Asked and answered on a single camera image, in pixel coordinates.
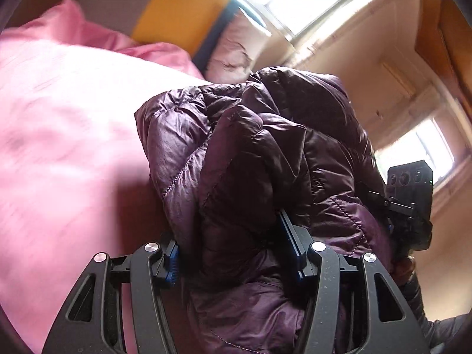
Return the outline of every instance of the person's arm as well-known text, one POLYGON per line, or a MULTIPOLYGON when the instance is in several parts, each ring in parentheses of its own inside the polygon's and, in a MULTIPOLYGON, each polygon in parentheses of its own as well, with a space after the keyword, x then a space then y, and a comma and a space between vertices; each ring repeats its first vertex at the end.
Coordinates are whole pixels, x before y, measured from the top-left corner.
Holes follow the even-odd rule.
POLYGON ((410 305, 430 348, 434 348, 443 343, 447 345, 457 331, 459 331, 467 315, 436 320, 435 322, 429 321, 424 312, 421 287, 416 273, 410 277, 407 283, 399 286, 399 288, 410 305))

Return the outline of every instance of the white pillow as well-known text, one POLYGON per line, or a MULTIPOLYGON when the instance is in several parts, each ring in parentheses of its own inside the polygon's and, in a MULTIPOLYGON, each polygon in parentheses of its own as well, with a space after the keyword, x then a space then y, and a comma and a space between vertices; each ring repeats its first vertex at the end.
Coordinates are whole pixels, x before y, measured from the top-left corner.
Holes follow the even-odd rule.
POLYGON ((239 8, 218 40, 205 79, 214 84, 245 82, 271 33, 239 8))

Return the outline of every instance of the pink duvet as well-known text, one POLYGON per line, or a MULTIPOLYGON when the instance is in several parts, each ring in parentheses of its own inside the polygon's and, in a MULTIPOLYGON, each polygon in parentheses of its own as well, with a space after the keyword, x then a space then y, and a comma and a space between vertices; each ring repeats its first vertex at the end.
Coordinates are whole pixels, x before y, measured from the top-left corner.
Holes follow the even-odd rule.
MULTIPOLYGON (((0 35, 0 304, 35 353, 96 252, 132 253, 165 226, 133 113, 206 82, 175 48, 129 41, 72 0, 0 35)), ((167 302, 177 345, 194 348, 178 295, 167 302)))
POLYGON ((75 0, 64 0, 36 20, 19 28, 4 30, 2 36, 22 39, 53 40, 62 44, 108 49, 146 61, 159 63, 193 77, 203 79, 189 54, 166 42, 139 45, 128 36, 87 21, 75 0))

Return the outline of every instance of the metal bolt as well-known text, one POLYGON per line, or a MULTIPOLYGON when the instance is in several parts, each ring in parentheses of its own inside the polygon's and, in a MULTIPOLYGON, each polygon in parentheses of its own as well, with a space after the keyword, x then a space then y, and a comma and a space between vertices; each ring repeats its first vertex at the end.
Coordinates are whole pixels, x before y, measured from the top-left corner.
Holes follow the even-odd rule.
POLYGON ((155 242, 149 242, 146 246, 145 246, 145 250, 147 252, 155 252, 156 250, 159 250, 159 244, 158 243, 155 243, 155 242))
POLYGON ((373 253, 365 253, 364 260, 367 262, 375 262, 377 260, 377 257, 373 253))
POLYGON ((316 252, 322 252, 326 249, 326 245, 323 242, 316 241, 312 243, 312 249, 316 252))
POLYGON ((98 253, 95 254, 94 261, 95 262, 103 262, 107 259, 107 255, 105 253, 98 253))

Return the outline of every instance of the yellow panel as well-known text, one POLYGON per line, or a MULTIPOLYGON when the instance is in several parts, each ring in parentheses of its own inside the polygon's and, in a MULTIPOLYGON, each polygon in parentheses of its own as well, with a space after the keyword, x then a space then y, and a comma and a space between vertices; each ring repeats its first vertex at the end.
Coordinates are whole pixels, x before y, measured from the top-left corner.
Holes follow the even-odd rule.
POLYGON ((131 37, 170 42, 194 55, 229 0, 150 0, 131 37))

